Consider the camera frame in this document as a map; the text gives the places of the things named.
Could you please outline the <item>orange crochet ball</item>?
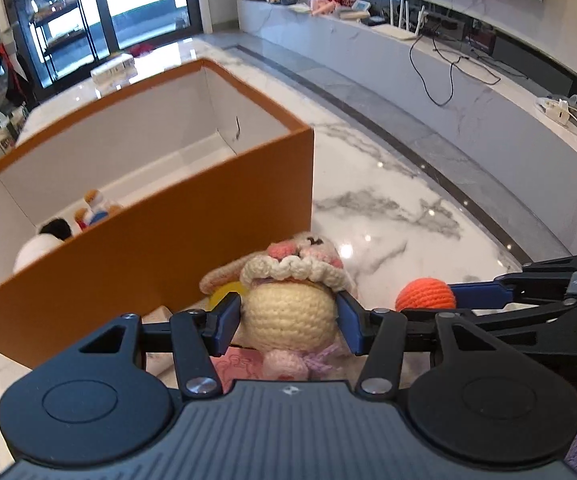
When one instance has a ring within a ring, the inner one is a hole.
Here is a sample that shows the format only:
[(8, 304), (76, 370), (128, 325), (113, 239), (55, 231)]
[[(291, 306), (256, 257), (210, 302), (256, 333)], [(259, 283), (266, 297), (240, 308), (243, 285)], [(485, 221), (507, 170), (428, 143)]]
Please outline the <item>orange crochet ball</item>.
[(417, 278), (400, 290), (395, 310), (456, 309), (456, 296), (449, 285), (437, 278)]

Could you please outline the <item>pink leather card wallet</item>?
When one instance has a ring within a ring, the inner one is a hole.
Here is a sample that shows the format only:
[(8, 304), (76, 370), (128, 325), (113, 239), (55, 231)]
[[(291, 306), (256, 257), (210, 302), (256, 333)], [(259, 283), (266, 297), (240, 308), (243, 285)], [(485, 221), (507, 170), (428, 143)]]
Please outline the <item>pink leather card wallet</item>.
[(261, 379), (264, 371), (262, 355), (254, 349), (230, 347), (224, 356), (212, 358), (211, 362), (224, 393), (228, 393), (237, 380)]

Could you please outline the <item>white wifi router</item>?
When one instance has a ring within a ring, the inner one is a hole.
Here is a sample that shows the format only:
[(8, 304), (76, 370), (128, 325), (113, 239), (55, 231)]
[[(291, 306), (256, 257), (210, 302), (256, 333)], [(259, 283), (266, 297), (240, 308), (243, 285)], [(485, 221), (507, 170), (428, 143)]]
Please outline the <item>white wifi router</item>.
[(374, 25), (373, 29), (400, 41), (413, 41), (421, 37), (426, 16), (426, 6), (411, 9), (408, 0), (389, 0), (389, 17), (384, 23)]

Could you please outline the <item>white small box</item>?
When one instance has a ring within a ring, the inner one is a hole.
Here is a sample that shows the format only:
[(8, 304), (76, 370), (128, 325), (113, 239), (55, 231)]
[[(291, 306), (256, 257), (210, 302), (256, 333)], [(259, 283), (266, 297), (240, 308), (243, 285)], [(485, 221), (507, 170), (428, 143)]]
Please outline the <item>white small box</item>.
[(128, 79), (134, 73), (136, 73), (134, 57), (129, 53), (119, 53), (91, 70), (90, 77), (96, 86), (104, 86), (114, 80)]

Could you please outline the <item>brown bear plush toy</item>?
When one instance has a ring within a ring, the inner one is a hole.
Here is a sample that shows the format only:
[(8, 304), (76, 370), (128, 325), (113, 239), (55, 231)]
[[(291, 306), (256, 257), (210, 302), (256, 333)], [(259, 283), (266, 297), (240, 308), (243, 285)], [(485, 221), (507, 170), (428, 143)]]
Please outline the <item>brown bear plush toy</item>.
[(99, 190), (89, 190), (84, 194), (83, 200), (86, 206), (77, 209), (74, 213), (74, 220), (81, 231), (121, 211), (121, 206), (118, 203), (113, 200), (106, 200)]

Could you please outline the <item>cream crochet bunny doll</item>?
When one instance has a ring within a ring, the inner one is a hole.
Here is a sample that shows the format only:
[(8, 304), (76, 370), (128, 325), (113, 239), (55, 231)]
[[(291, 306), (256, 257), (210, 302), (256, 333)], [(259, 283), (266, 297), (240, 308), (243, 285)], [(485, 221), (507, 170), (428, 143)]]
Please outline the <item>cream crochet bunny doll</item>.
[(200, 291), (210, 296), (233, 282), (246, 289), (236, 343), (260, 353), (264, 379), (345, 376), (351, 352), (337, 325), (335, 295), (355, 285), (331, 240), (302, 232), (272, 243), (209, 271)]

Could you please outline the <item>white power strip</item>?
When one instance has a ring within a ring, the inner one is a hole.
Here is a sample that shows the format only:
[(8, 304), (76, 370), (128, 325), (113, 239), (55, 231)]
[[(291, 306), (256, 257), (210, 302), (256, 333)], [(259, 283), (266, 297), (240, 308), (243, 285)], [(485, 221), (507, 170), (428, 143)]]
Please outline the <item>white power strip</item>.
[(537, 98), (536, 106), (553, 122), (577, 134), (577, 102), (575, 100)]

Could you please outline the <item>orange cardboard storage box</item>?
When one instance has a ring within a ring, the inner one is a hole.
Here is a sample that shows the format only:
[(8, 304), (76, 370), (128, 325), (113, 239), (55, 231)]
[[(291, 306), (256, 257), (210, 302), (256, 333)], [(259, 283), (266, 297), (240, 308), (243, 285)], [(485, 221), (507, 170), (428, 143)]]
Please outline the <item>orange cardboard storage box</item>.
[[(315, 133), (209, 58), (92, 101), (0, 159), (0, 353), (36, 367), (115, 316), (192, 306), (211, 269), (311, 223)], [(14, 274), (99, 190), (121, 211)]]

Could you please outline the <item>white marble tv console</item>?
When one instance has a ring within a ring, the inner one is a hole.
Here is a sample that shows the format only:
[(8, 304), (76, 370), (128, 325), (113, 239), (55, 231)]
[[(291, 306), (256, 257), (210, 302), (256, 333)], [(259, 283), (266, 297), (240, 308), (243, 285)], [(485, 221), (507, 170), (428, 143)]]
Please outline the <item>white marble tv console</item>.
[(577, 134), (546, 117), (531, 92), (427, 38), (400, 41), (262, 1), (236, 5), (243, 32), (310, 58), (417, 118), (577, 254)]

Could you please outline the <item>white pink panda plush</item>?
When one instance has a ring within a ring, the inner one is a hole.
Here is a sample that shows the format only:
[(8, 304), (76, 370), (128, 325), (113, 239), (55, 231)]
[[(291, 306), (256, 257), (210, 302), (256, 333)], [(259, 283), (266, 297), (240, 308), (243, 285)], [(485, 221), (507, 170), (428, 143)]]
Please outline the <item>white pink panda plush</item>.
[(19, 249), (13, 264), (13, 273), (20, 272), (80, 233), (79, 228), (73, 228), (67, 220), (61, 217), (42, 224), (37, 234)]

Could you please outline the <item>black metal shelf rack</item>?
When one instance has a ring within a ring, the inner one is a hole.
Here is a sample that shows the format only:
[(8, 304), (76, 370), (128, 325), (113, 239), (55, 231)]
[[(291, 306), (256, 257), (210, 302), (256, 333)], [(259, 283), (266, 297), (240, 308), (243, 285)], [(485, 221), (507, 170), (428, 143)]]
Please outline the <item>black metal shelf rack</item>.
[[(64, 18), (64, 16), (72, 12), (76, 12), (79, 16), (78, 25), (56, 34), (51, 32), (50, 26), (53, 22)], [(86, 13), (83, 10), (82, 0), (56, 0), (48, 3), (31, 15), (30, 24), (37, 39), (39, 53), (44, 66), (46, 66), (50, 81), (55, 82), (61, 78), (55, 65), (54, 56), (78, 41), (87, 41), (93, 62), (100, 59)]]

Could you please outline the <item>yellow crochet ball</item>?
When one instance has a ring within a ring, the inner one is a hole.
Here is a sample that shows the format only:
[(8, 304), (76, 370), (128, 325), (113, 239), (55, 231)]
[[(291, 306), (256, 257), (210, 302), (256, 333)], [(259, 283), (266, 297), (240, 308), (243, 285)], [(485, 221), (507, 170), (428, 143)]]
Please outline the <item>yellow crochet ball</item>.
[(245, 297), (248, 293), (248, 289), (239, 281), (226, 283), (209, 296), (208, 309), (214, 310), (215, 307), (218, 306), (219, 302), (223, 300), (226, 295), (230, 294), (230, 292), (236, 292), (238, 295)]

